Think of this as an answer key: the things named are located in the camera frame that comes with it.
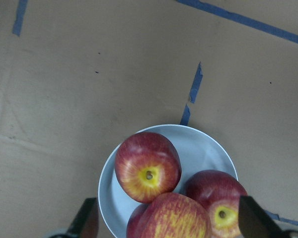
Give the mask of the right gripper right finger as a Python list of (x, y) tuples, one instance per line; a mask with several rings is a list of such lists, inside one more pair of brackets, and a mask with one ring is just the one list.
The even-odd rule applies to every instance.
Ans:
[(251, 196), (239, 199), (238, 225), (244, 238), (285, 238), (283, 230)]

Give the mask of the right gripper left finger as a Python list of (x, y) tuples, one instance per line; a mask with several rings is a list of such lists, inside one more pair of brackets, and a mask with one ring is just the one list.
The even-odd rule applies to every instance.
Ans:
[(66, 231), (67, 238), (96, 238), (99, 229), (97, 198), (87, 198)]

